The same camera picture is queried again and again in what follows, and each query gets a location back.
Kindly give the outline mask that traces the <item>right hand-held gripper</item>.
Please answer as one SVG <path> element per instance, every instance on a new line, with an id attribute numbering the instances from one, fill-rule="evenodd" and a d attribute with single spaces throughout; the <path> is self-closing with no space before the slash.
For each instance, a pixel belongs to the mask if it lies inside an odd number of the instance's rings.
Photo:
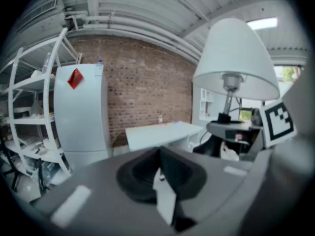
<path id="1" fill-rule="evenodd" d="M 296 135 L 292 118 L 281 99 L 294 83 L 278 81 L 280 98 L 265 101 L 259 108 L 252 109 L 251 123 L 259 130 L 253 135 L 254 141 L 249 154 L 258 153 Z M 229 123 L 212 121 L 206 128 L 210 134 L 223 140 L 240 141 L 244 133 L 249 131 L 249 121 L 233 120 Z"/>

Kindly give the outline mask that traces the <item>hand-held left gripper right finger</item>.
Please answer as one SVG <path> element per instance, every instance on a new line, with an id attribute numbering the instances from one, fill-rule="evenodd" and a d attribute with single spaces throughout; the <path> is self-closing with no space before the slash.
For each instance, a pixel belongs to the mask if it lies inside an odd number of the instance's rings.
<path id="1" fill-rule="evenodd" d="M 253 162 L 228 161 L 197 153 L 158 149 L 158 212 L 169 226 L 167 234 L 196 230 L 200 223 L 229 202 L 253 201 L 262 182 L 268 151 Z"/>

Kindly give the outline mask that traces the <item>white table lamp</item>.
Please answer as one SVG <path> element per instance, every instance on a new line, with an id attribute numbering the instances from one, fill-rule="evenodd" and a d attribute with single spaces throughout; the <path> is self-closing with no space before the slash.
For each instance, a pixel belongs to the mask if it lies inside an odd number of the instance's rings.
<path id="1" fill-rule="evenodd" d="M 214 93 L 213 116 L 199 118 L 200 89 Z M 192 123 L 204 126 L 216 120 L 228 103 L 232 120 L 238 120 L 242 100 L 262 103 L 280 97 L 278 80 L 271 57 L 263 42 L 248 24 L 236 18 L 216 22 L 192 78 Z"/>

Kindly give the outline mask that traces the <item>white table top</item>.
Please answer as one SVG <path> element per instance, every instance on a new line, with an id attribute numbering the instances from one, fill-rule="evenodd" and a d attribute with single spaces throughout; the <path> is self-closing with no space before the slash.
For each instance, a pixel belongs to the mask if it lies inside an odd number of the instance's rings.
<path id="1" fill-rule="evenodd" d="M 130 151 L 159 147 L 199 134 L 202 127 L 180 121 L 126 128 Z"/>

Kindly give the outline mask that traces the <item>black chair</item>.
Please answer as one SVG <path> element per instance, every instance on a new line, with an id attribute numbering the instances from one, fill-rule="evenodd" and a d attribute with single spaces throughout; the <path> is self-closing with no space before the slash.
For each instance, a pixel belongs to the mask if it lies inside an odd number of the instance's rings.
<path id="1" fill-rule="evenodd" d="M 193 153 L 203 154 L 211 157 L 220 158 L 222 139 L 211 135 L 203 144 L 196 146 Z"/>

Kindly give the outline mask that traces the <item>white plastic bag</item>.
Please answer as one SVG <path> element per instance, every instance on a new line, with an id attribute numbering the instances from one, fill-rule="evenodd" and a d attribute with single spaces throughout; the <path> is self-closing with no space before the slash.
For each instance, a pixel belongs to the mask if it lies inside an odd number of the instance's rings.
<path id="1" fill-rule="evenodd" d="M 225 142 L 220 146 L 220 158 L 229 161 L 239 161 L 239 155 L 232 149 L 229 149 Z"/>

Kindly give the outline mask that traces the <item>white cubby cabinet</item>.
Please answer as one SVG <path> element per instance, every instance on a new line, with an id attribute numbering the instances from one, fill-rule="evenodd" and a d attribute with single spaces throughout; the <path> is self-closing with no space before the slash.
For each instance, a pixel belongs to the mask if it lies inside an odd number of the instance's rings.
<path id="1" fill-rule="evenodd" d="M 214 93 L 206 89 L 200 89 L 200 111 L 201 120 L 209 120 L 213 116 Z"/>

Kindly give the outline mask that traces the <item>window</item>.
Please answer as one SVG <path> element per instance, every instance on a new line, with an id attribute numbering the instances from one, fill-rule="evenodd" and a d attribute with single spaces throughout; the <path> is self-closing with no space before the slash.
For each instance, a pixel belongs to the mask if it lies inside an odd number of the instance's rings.
<path id="1" fill-rule="evenodd" d="M 299 78 L 302 68 L 299 66 L 274 66 L 274 71 L 279 82 L 294 83 Z"/>

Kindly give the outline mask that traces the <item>black metal stand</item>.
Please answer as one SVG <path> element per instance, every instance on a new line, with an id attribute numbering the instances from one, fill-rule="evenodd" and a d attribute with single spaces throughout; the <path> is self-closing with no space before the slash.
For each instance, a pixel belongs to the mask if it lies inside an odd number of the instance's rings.
<path id="1" fill-rule="evenodd" d="M 7 149 L 5 142 L 4 142 L 1 127 L 0 127 L 0 150 L 4 153 L 5 157 L 7 158 L 8 162 L 9 162 L 9 165 L 11 167 L 11 169 L 9 171 L 4 172 L 3 175 L 7 176 L 9 174 L 14 174 L 13 182 L 11 184 L 11 189 L 14 192 L 17 192 L 17 186 L 18 186 L 17 181 L 18 181 L 18 178 L 20 177 L 21 173 L 17 170 L 17 168 L 15 167 L 15 165 L 14 165 L 14 163 L 13 163 L 13 161 L 9 155 L 8 149 Z"/>

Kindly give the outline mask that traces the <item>ceiling light panel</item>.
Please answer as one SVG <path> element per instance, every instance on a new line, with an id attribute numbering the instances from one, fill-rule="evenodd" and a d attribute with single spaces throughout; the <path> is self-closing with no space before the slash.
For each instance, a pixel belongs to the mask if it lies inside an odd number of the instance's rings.
<path id="1" fill-rule="evenodd" d="M 277 27 L 278 19 L 276 17 L 263 18 L 249 21 L 247 24 L 252 30 L 269 29 Z"/>

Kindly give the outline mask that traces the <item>white ceiling pipe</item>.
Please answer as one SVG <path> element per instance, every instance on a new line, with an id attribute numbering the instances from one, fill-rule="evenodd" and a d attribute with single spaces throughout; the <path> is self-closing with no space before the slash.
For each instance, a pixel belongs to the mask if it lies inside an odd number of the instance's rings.
<path id="1" fill-rule="evenodd" d="M 142 40 L 175 52 L 194 63 L 198 63 L 201 57 L 201 51 L 165 30 L 154 32 L 119 24 L 84 24 L 82 31 Z"/>
<path id="2" fill-rule="evenodd" d="M 84 29 L 113 29 L 152 38 L 165 44 L 175 45 L 186 54 L 199 59 L 201 51 L 179 36 L 153 24 L 120 16 L 89 16 L 85 18 Z"/>

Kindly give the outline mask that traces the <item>red square fridge sticker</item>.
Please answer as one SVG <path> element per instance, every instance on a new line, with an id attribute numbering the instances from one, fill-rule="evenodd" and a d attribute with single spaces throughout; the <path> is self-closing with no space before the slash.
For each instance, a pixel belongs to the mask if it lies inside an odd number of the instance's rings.
<path id="1" fill-rule="evenodd" d="M 72 89 L 75 89 L 82 80 L 83 80 L 82 73 L 77 68 L 75 68 L 73 72 L 71 73 L 67 82 Z"/>

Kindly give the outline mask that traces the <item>white shelving unit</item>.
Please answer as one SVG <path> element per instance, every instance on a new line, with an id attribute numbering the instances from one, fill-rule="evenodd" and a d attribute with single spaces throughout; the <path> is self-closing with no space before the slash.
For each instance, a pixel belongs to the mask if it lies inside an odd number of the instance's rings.
<path id="1" fill-rule="evenodd" d="M 67 28 L 57 36 L 20 48 L 3 68 L 9 72 L 0 101 L 5 145 L 17 170 L 39 185 L 44 194 L 57 175 L 67 177 L 71 169 L 59 142 L 54 116 L 54 83 L 57 69 L 79 64 L 81 53 L 67 39 Z M 50 52 L 46 73 L 42 73 Z"/>

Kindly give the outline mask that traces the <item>clear plastic bottle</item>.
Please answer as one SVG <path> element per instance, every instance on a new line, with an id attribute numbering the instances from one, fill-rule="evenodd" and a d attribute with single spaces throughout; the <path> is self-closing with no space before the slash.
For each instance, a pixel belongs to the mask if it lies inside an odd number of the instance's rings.
<path id="1" fill-rule="evenodd" d="M 46 57 L 45 57 L 44 64 L 43 64 L 42 70 L 41 70 L 41 72 L 42 72 L 43 74 L 46 73 L 46 71 L 47 71 L 47 67 L 48 67 L 48 63 L 49 63 L 50 56 L 51 56 L 51 53 L 48 52 L 47 55 L 46 55 Z"/>

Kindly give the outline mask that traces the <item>ceiling air vent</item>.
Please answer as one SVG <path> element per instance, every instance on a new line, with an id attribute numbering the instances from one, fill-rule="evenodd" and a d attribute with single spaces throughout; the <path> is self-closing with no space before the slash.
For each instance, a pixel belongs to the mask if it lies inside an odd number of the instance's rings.
<path id="1" fill-rule="evenodd" d="M 57 4 L 58 4 L 58 0 L 50 0 L 50 1 L 48 1 L 42 5 L 38 6 L 37 8 L 35 8 L 31 12 L 29 12 L 28 14 L 23 16 L 18 21 L 18 23 L 16 25 L 16 31 L 19 31 L 21 28 L 23 28 L 25 25 L 27 25 L 28 23 L 30 23 L 34 19 L 38 18 L 39 16 L 41 16 L 47 12 L 50 12 L 52 10 L 55 10 L 57 8 Z"/>

